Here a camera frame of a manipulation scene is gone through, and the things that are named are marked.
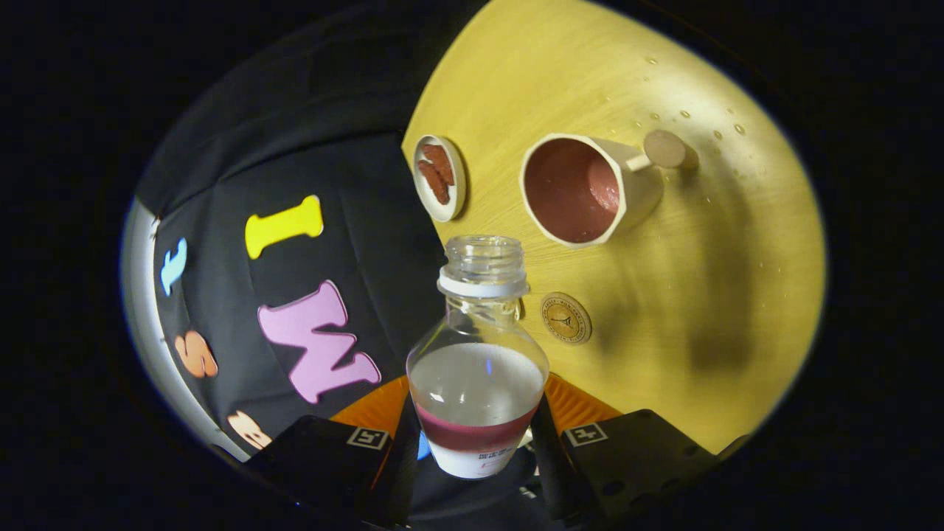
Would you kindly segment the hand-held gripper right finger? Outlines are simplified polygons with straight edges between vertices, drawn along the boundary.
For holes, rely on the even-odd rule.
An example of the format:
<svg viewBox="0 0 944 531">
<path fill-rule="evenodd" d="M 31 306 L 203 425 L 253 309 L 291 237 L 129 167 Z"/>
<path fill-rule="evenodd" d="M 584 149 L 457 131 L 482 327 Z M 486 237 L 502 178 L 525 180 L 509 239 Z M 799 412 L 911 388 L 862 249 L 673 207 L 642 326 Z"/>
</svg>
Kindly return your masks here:
<svg viewBox="0 0 944 531">
<path fill-rule="evenodd" d="M 530 431 L 549 516 L 567 527 L 614 527 L 719 461 L 654 410 L 621 413 L 556 374 Z"/>
</svg>

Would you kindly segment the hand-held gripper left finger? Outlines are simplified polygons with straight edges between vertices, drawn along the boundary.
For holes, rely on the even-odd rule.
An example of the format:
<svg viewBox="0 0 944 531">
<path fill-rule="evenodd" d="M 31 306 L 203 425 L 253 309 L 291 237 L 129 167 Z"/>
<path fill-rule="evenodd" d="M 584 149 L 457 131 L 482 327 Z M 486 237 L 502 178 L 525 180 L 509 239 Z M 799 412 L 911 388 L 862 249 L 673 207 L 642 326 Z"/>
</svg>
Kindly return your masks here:
<svg viewBox="0 0 944 531">
<path fill-rule="evenodd" d="M 246 473 L 315 514 L 357 529 L 405 527 L 420 429 L 400 377 L 330 419 L 300 417 L 246 461 Z"/>
</svg>

